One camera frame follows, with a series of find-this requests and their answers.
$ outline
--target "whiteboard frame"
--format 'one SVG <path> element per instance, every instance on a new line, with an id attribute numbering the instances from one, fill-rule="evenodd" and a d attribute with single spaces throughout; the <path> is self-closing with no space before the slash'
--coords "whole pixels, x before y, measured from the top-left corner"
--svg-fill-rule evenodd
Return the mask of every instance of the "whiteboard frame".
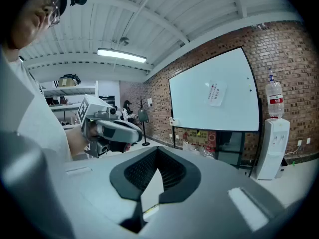
<path id="1" fill-rule="evenodd" d="M 245 51 L 244 51 L 244 49 L 243 49 L 243 46 L 237 46 L 237 47 L 235 47 L 235 48 L 229 49 L 229 50 L 227 50 L 227 51 L 225 51 L 225 52 L 222 52 L 222 53 L 220 53 L 220 54 L 218 54 L 218 55 L 216 55 L 216 56 L 213 56 L 213 57 L 210 57 L 210 58 L 208 58 L 208 59 L 206 59 L 206 60 L 203 60 L 203 61 L 201 61 L 200 63 L 198 63 L 198 64 L 196 64 L 196 65 L 194 65 L 194 66 L 197 66 L 197 65 L 199 65 L 199 64 L 201 64 L 201 63 L 203 63 L 203 62 L 205 62 L 205 61 L 207 61 L 207 60 L 210 60 L 210 59 L 212 59 L 212 58 L 218 57 L 218 56 L 220 56 L 220 55 L 222 55 L 222 54 L 225 54 L 225 53 L 227 53 L 227 52 L 229 52 L 229 51 L 232 51 L 232 50 L 235 50 L 235 49 L 238 49 L 238 48 L 241 48 L 242 51 L 243 51 L 243 53 L 244 53 L 244 55 L 245 55 L 245 58 L 246 58 L 246 60 L 247 60 L 247 62 L 248 62 L 248 65 L 249 65 L 251 74 L 252 74 L 252 76 L 253 76 L 254 84 L 255 84 L 255 89 L 256 89 L 256 94 L 257 94 L 257 102 L 258 102 L 258 130 L 257 130 L 257 131 L 256 131 L 256 130 L 253 130 L 253 131 L 217 130 L 217 129 L 202 129 L 202 128 L 190 128 L 190 127 L 182 127 L 182 126 L 173 126 L 174 147 L 175 147 L 175 133 L 174 133 L 174 131 L 175 131 L 174 128 L 175 128 L 175 127 L 176 127 L 176 128 L 195 129 L 195 130 L 205 130 L 205 131 L 218 131 L 218 132 L 259 133 L 259 134 L 261 135 L 261 131 L 262 131 L 262 117 L 263 117 L 262 104 L 261 104 L 261 100 L 260 100 L 259 94 L 258 94 L 258 89 L 257 89 L 257 84 L 256 84 L 255 75 L 254 75 L 253 69 L 252 69 L 252 67 L 251 67 L 251 64 L 250 64 L 250 62 L 249 62 L 249 60 L 248 60 L 248 58 L 247 58 L 247 55 L 246 55 L 246 53 L 245 53 Z M 170 103 L 171 103 L 171 116 L 172 116 L 172 117 L 174 117 L 174 112 L 173 112 L 173 102 L 172 102 L 172 100 L 171 100 L 171 91 L 170 91 L 170 82 L 169 82 L 169 81 L 170 81 L 170 79 L 174 78 L 175 76 L 179 75 L 179 74 L 182 73 L 182 72 L 185 72 L 185 71 L 187 71 L 187 70 L 193 68 L 194 66 L 189 67 L 189 68 L 187 68 L 186 70 L 181 71 L 181 72 L 179 72 L 178 74 L 176 74 L 176 75 L 174 75 L 174 76 L 172 76 L 172 77 L 170 77 L 170 78 L 168 79 L 169 96 L 170 96 Z"/>

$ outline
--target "paper note on whiteboard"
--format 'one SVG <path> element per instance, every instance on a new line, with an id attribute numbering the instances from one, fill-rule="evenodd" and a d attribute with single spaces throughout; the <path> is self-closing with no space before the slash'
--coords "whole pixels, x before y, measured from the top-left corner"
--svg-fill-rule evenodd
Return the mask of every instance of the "paper note on whiteboard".
<path id="1" fill-rule="evenodd" d="M 227 84 L 222 81 L 210 82 L 208 103 L 211 106 L 220 106 L 223 102 Z"/>

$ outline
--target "poster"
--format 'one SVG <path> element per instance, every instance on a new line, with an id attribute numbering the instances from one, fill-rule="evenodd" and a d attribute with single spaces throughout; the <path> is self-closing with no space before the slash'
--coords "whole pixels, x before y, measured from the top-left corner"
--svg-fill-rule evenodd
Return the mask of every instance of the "poster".
<path id="1" fill-rule="evenodd" d="M 153 106 L 152 98 L 148 98 L 148 105 L 149 105 L 149 107 Z"/>
<path id="2" fill-rule="evenodd" d="M 211 106 L 220 106 L 223 102 L 227 84 L 222 81 L 210 82 L 208 102 Z"/>
<path id="3" fill-rule="evenodd" d="M 192 144 L 216 147 L 216 132 L 196 129 L 185 129 L 183 140 Z"/>

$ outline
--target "fluorescent light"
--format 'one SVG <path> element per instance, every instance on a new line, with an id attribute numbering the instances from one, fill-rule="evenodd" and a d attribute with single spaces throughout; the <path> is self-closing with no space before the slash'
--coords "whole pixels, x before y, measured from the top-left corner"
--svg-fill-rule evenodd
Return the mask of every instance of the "fluorescent light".
<path id="1" fill-rule="evenodd" d="M 129 60 L 133 60 L 133 61 L 137 61 L 141 63 L 144 63 L 146 61 L 145 57 L 137 56 L 131 53 L 123 52 L 123 51 L 111 50 L 111 49 L 98 48 L 98 55 L 107 56 L 107 57 L 115 57 L 115 58 L 124 58 L 124 59 L 129 59 Z"/>

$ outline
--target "white robot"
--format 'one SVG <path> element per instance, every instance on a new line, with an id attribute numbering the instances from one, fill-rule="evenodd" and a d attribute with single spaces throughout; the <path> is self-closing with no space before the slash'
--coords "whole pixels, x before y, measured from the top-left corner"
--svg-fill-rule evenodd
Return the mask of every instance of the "white robot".
<path id="1" fill-rule="evenodd" d="M 140 128 L 120 120 L 114 107 L 100 98 L 85 95 L 78 110 L 83 136 L 90 142 L 86 153 L 98 158 L 107 151 L 125 152 L 129 143 L 142 140 Z M 97 124 L 97 137 L 88 137 L 90 123 Z"/>

